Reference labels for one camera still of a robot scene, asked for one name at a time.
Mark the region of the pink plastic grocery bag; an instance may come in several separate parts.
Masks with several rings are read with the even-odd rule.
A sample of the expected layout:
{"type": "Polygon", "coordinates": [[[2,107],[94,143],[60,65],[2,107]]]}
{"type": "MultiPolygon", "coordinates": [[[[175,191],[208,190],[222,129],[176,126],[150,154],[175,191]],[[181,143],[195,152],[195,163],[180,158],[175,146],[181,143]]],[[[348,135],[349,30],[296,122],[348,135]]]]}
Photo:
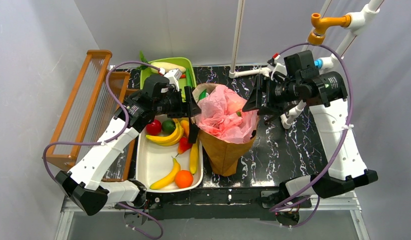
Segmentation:
{"type": "Polygon", "coordinates": [[[259,122],[257,110],[227,114],[228,101],[244,99],[237,92],[223,84],[202,83],[194,89],[193,95],[201,109],[194,121],[202,131],[233,144],[247,143],[253,137],[259,122]],[[207,90],[209,96],[198,100],[203,90],[207,90]]]}

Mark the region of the brown paper bag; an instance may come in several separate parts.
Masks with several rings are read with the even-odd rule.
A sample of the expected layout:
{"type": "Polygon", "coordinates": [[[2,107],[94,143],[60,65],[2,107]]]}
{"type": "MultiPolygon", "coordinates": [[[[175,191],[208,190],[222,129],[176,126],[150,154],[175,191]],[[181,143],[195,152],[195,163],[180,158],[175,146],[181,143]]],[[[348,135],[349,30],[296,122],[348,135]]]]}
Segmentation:
{"type": "Polygon", "coordinates": [[[237,144],[220,140],[199,128],[198,137],[209,157],[212,171],[227,177],[236,173],[239,158],[252,147],[256,135],[257,127],[253,131],[253,137],[248,142],[237,144]]]}

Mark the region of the green chips bag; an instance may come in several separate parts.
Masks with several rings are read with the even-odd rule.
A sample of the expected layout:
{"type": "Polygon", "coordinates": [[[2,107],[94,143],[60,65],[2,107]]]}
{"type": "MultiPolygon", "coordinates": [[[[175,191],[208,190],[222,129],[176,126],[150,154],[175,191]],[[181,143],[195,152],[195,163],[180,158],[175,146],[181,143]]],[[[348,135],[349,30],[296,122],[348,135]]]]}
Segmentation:
{"type": "Polygon", "coordinates": [[[207,98],[210,94],[208,93],[207,89],[204,89],[198,96],[198,100],[201,101],[205,98],[207,98]]]}

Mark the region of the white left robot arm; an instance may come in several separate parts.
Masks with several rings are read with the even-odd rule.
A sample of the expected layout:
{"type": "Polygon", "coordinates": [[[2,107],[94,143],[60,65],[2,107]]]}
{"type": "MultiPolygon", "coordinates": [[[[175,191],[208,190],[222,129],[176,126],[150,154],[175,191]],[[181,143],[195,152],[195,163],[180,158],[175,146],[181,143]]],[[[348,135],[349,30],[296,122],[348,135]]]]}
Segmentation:
{"type": "Polygon", "coordinates": [[[200,114],[193,90],[191,86],[180,90],[162,75],[149,76],[141,90],[130,94],[120,104],[108,127],[87,154],[70,170],[57,173],[55,180],[62,191],[89,216],[107,204],[144,200],[146,187],[141,182],[104,182],[103,177],[127,145],[156,116],[179,119],[200,114]]]}

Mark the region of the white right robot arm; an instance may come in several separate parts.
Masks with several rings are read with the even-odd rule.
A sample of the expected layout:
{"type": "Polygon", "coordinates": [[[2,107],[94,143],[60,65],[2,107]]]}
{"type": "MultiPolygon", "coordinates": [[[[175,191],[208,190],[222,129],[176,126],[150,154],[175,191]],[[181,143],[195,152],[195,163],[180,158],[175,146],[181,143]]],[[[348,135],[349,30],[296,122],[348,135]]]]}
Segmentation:
{"type": "Polygon", "coordinates": [[[298,196],[330,198],[378,180],[359,153],[349,122],[348,93],[343,77],[336,71],[320,73],[321,60],[309,50],[284,59],[284,71],[274,68],[270,76],[259,74],[243,107],[271,120],[305,103],[313,115],[327,157],[327,170],[286,180],[279,185],[280,201],[298,196]]]}

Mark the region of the orange mango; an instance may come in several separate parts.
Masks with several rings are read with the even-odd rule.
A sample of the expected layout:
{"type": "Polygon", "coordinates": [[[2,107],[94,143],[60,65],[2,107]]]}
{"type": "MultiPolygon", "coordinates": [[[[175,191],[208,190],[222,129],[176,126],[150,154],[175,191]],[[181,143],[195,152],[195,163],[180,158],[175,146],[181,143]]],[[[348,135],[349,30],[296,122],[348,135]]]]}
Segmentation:
{"type": "Polygon", "coordinates": [[[189,138],[189,133],[190,133],[190,122],[188,120],[181,120],[180,125],[184,130],[184,136],[188,139],[189,138]]]}

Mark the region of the green lime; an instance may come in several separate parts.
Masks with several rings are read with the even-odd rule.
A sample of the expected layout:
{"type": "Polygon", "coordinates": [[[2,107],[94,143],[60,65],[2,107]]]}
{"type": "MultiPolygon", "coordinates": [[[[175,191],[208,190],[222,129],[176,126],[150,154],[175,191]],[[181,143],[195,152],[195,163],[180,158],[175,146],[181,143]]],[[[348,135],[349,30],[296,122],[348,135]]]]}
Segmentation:
{"type": "Polygon", "coordinates": [[[165,120],[161,123],[162,132],[170,135],[176,130],[176,124],[173,120],[165,120]]]}

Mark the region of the green cucumber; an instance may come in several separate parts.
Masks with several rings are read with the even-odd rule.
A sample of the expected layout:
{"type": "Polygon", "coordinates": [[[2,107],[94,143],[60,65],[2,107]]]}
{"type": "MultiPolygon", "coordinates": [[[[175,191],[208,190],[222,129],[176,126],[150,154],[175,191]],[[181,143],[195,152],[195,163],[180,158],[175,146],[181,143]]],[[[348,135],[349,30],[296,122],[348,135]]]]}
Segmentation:
{"type": "Polygon", "coordinates": [[[193,81],[192,81],[190,71],[188,69],[185,71],[185,78],[186,78],[186,85],[189,87],[192,87],[193,81]]]}

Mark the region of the white radish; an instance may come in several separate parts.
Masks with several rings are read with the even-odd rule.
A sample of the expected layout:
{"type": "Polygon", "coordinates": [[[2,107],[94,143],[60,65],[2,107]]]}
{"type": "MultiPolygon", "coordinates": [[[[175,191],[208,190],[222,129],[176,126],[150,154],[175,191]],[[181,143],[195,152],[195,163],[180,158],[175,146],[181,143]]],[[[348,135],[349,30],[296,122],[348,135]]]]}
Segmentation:
{"type": "Polygon", "coordinates": [[[164,73],[167,73],[173,69],[179,69],[182,73],[186,72],[185,67],[177,65],[177,64],[169,63],[169,62],[155,61],[155,62],[151,62],[150,65],[158,68],[159,70],[164,69],[164,73]]]}

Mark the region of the yellow banana bunch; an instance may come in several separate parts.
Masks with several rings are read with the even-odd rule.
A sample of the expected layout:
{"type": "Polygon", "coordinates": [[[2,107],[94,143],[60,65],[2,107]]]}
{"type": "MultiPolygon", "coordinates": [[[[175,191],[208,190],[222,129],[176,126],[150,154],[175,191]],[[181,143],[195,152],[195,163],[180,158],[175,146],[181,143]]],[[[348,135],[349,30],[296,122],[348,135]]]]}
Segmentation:
{"type": "Polygon", "coordinates": [[[179,120],[173,118],[171,119],[175,122],[176,129],[172,134],[165,134],[162,132],[159,135],[149,135],[146,134],[145,138],[157,145],[169,147],[177,144],[180,139],[184,136],[184,130],[179,122],[179,120]]]}

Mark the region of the blue faucet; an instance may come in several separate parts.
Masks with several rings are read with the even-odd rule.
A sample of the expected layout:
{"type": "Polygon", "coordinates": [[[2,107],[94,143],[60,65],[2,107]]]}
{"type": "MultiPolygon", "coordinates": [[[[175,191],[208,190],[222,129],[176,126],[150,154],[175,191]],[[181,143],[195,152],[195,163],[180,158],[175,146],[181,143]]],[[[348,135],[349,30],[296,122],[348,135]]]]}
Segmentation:
{"type": "Polygon", "coordinates": [[[314,65],[318,68],[321,69],[323,67],[323,60],[321,58],[318,58],[316,60],[314,60],[314,65]]]}

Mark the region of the orange fruit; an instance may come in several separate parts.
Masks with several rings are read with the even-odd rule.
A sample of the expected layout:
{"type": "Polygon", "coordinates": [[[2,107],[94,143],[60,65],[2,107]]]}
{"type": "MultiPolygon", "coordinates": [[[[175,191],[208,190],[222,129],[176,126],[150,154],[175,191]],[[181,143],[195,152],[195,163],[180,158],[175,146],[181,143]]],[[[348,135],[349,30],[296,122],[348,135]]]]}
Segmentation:
{"type": "Polygon", "coordinates": [[[193,181],[194,177],[188,170],[179,171],[174,178],[174,182],[179,189],[190,187],[193,181]]]}

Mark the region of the single yellow banana lower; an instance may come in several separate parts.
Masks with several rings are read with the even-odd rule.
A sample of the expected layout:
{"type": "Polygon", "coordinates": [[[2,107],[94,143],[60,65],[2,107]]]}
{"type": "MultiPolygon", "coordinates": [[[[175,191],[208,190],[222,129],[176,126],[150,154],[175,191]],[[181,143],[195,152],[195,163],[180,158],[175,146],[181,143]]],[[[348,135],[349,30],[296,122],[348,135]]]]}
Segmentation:
{"type": "Polygon", "coordinates": [[[175,157],[172,158],[172,163],[171,171],[165,177],[151,184],[149,187],[150,190],[160,190],[174,182],[177,173],[181,171],[181,165],[175,157]]]}

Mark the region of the wooden rack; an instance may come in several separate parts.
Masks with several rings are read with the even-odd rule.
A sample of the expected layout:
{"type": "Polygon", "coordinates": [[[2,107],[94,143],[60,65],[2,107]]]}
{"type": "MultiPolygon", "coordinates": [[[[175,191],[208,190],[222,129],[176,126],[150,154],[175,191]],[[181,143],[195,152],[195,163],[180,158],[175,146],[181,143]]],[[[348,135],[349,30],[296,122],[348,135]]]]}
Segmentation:
{"type": "MultiPolygon", "coordinates": [[[[87,51],[51,143],[97,142],[106,130],[118,108],[105,84],[111,58],[112,52],[109,50],[87,51]]],[[[134,92],[128,90],[129,80],[130,74],[127,72],[114,71],[110,75],[110,89],[120,102],[134,92]]],[[[128,179],[135,143],[132,140],[106,170],[102,178],[104,182],[122,182],[128,179]]],[[[47,150],[46,161],[67,172],[91,148],[92,146],[55,145],[47,150]]]]}

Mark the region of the white pipe frame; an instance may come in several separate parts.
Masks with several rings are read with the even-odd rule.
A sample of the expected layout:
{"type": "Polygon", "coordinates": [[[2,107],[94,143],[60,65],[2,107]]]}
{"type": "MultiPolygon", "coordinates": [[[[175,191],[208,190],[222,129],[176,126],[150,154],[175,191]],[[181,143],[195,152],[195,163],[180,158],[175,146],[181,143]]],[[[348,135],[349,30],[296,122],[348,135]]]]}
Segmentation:
{"type": "MultiPolygon", "coordinates": [[[[349,30],[349,32],[344,37],[342,42],[339,44],[337,49],[335,50],[335,52],[341,58],[344,57],[346,51],[351,46],[351,44],[354,42],[356,37],[365,30],[365,28],[373,21],[375,16],[380,12],[380,7],[383,4],[383,2],[384,0],[370,0],[362,8],[361,11],[349,12],[346,14],[346,15],[351,16],[351,23],[348,27],[346,28],[343,27],[343,28],[349,30]]],[[[323,4],[321,11],[319,13],[322,18],[326,18],[324,15],[326,13],[326,10],[328,10],[330,4],[331,4],[330,0],[325,1],[325,3],[323,4]]],[[[236,59],[237,59],[238,49],[239,49],[240,35],[241,35],[241,30],[242,30],[243,16],[244,16],[244,11],[245,11],[245,5],[246,5],[246,2],[244,0],[238,1],[229,77],[231,79],[235,79],[238,77],[251,76],[255,74],[261,74],[261,75],[268,77],[271,73],[271,70],[275,69],[275,67],[271,66],[271,64],[268,64],[267,67],[261,67],[261,68],[254,69],[254,70],[248,70],[248,71],[236,71],[235,70],[236,59]]]]}

